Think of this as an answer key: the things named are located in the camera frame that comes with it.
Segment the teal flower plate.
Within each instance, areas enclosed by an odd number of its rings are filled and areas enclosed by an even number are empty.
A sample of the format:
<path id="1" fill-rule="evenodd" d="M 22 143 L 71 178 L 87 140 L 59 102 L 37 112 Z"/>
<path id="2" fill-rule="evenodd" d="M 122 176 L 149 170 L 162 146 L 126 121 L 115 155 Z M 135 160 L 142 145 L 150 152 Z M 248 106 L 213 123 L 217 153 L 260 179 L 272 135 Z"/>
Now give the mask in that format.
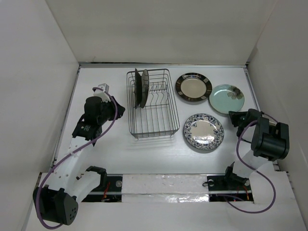
<path id="1" fill-rule="evenodd" d="M 212 90 L 209 101 L 216 111 L 228 114 L 229 111 L 239 112 L 244 105 L 245 98 L 238 87 L 221 84 Z"/>

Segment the brown rimmed cream plate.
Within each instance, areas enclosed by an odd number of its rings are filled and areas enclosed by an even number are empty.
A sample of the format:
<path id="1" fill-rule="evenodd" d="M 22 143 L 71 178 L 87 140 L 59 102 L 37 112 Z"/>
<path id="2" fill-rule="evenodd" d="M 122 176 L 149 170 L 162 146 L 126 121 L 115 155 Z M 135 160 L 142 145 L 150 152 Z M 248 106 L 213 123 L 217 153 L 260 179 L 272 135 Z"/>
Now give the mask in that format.
<path id="1" fill-rule="evenodd" d="M 135 109 L 138 108 L 142 101 L 142 77 L 135 68 Z"/>

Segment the tree pattern cream plate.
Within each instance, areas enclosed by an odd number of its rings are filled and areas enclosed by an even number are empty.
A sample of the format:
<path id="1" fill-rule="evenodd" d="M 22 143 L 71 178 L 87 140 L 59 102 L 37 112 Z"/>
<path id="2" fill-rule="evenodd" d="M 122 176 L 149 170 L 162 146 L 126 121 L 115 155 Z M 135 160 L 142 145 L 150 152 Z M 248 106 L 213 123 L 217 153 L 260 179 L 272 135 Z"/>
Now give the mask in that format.
<path id="1" fill-rule="evenodd" d="M 141 76 L 141 84 L 142 84 L 142 96 L 140 107 L 144 108 L 147 102 L 148 94 L 149 94 L 149 73 L 147 69 L 144 69 Z"/>

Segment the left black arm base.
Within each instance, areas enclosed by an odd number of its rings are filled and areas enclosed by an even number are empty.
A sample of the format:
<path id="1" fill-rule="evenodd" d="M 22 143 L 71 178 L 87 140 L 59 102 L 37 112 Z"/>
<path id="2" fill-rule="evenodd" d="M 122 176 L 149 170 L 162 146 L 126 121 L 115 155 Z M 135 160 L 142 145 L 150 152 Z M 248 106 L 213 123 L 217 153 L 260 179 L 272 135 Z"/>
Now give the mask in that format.
<path id="1" fill-rule="evenodd" d="M 107 175 L 105 187 L 97 187 L 92 190 L 82 202 L 113 203 L 122 201 L 123 175 Z"/>

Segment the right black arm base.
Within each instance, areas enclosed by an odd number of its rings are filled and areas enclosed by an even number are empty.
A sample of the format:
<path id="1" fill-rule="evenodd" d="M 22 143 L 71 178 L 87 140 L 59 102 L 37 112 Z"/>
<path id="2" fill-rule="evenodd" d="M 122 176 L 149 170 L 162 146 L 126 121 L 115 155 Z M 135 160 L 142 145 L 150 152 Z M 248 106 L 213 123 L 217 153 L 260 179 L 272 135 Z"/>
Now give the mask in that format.
<path id="1" fill-rule="evenodd" d="M 223 175 L 209 175 L 206 177 L 203 187 L 208 188 L 208 191 L 252 191 L 250 184 L 244 185 L 237 181 L 227 183 Z M 210 202 L 226 202 L 226 201 L 250 201 L 252 202 L 252 193 L 246 194 L 209 194 Z"/>

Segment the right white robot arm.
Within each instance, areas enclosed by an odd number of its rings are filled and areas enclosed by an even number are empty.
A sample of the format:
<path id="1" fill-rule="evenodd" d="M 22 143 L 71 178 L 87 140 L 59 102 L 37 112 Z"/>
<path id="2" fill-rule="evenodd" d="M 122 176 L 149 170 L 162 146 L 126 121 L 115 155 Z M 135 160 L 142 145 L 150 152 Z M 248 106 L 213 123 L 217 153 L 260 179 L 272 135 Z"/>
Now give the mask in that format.
<path id="1" fill-rule="evenodd" d="M 238 141 L 236 154 L 238 161 L 227 167 L 222 183 L 227 189 L 234 189 L 239 184 L 244 185 L 250 175 L 258 170 L 268 161 L 283 160 L 289 153 L 289 125 L 276 122 L 270 123 L 271 116 L 256 109 L 249 109 L 246 112 L 229 111 L 231 123 L 237 130 Z M 248 128 L 254 126 L 254 134 L 250 148 L 243 157 L 239 155 L 239 146 L 244 133 Z"/>

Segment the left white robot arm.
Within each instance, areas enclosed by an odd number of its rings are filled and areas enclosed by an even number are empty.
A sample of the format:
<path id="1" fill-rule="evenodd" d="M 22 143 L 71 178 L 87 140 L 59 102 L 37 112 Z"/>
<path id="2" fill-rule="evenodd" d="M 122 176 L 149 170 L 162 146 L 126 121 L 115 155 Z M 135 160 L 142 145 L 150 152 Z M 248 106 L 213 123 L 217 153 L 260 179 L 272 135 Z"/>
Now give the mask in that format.
<path id="1" fill-rule="evenodd" d="M 72 133 L 67 152 L 50 169 L 33 191 L 37 217 L 48 230 L 70 225 L 77 215 L 79 204 L 93 190 L 107 186 L 106 169 L 90 166 L 80 172 L 90 150 L 123 116 L 125 108 L 109 93 L 86 99 L 84 114 Z"/>

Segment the blue floral pattern plate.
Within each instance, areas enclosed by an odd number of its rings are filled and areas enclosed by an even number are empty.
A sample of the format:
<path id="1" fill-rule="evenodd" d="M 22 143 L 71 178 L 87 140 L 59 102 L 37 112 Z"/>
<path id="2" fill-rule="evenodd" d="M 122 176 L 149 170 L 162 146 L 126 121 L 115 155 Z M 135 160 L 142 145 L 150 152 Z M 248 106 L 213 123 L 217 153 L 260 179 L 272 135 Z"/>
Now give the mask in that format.
<path id="1" fill-rule="evenodd" d="M 183 134 L 186 141 L 198 150 L 210 151 L 218 148 L 224 139 L 221 122 L 209 114 L 194 114 L 184 123 Z"/>

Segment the black striped rim plate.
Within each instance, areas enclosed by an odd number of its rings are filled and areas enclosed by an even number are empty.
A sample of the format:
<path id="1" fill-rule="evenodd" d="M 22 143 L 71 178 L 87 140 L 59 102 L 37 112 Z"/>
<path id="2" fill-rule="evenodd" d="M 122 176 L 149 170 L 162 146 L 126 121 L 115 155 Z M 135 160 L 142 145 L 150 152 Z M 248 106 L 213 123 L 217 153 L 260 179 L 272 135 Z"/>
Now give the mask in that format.
<path id="1" fill-rule="evenodd" d="M 197 103 L 209 98 L 213 86 L 210 80 L 202 74 L 186 73 L 177 79 L 175 90 L 183 100 Z"/>

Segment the metal rail bar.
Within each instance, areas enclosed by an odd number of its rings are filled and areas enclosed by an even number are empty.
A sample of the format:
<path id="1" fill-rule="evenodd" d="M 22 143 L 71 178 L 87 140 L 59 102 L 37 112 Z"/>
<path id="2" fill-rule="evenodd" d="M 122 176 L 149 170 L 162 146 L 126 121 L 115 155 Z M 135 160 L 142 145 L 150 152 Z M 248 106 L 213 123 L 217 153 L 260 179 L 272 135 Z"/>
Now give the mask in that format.
<path id="1" fill-rule="evenodd" d="M 208 191 L 208 192 L 125 192 L 125 193 L 122 193 L 122 192 L 90 192 L 89 195 L 122 195 L 122 194 L 134 194 L 134 195 L 137 195 L 137 194 L 198 194 L 198 193 L 206 193 L 206 194 L 246 194 L 246 193 L 252 193 L 252 191 L 244 191 L 244 190 L 240 190 L 240 191 Z"/>

